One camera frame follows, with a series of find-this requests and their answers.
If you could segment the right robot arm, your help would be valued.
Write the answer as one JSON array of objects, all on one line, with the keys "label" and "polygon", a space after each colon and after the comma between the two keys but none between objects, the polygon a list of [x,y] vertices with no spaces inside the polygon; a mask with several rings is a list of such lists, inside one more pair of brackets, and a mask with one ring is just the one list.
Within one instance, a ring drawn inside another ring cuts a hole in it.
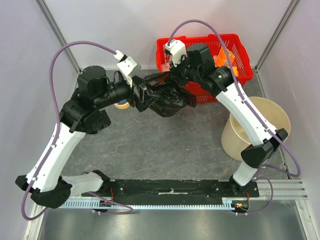
[{"label": "right robot arm", "polygon": [[170,56],[171,76],[182,86],[188,82],[198,83],[229,110],[247,134],[250,145],[240,153],[242,163],[229,179],[230,193],[242,196],[252,177],[288,137],[288,132],[277,129],[259,112],[245,96],[230,68],[215,66],[206,44],[186,47],[180,40],[173,40],[164,47]]}]

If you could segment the black trash bag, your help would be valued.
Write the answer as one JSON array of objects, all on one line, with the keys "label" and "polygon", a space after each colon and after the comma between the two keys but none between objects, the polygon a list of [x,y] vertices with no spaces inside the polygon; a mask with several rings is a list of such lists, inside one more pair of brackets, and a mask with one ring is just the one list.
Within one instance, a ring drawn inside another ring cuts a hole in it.
[{"label": "black trash bag", "polygon": [[169,71],[152,73],[143,79],[153,97],[148,108],[159,116],[167,118],[185,107],[196,107],[196,96],[181,87]]},{"label": "black trash bag", "polygon": [[106,110],[96,110],[85,117],[83,126],[87,134],[97,134],[100,130],[107,128],[111,120]]}]

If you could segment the beige trash bin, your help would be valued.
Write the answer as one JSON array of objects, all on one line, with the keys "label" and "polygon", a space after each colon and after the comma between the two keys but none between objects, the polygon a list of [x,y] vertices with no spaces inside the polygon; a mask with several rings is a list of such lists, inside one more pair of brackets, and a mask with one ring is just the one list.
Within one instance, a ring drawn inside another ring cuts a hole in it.
[{"label": "beige trash bin", "polygon": [[[276,129],[285,129],[287,133],[291,132],[290,119],[277,103],[258,96],[251,96],[249,99]],[[247,133],[232,114],[229,115],[222,131],[221,144],[231,158],[240,162],[243,160],[241,152],[251,144]]]}]

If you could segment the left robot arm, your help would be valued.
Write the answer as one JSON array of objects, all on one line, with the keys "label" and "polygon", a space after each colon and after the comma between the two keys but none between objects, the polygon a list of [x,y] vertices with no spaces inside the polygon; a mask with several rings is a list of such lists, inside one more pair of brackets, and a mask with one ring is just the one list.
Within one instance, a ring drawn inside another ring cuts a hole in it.
[{"label": "left robot arm", "polygon": [[58,114],[52,142],[34,169],[15,180],[37,205],[56,209],[73,196],[95,192],[103,197],[110,192],[110,178],[99,170],[77,176],[62,176],[61,172],[85,135],[97,134],[110,125],[106,107],[130,100],[143,112],[158,100],[147,89],[144,79],[134,76],[134,80],[138,83],[136,90],[123,77],[118,83],[111,83],[106,70],[97,65],[85,68],[78,76],[78,87]]}]

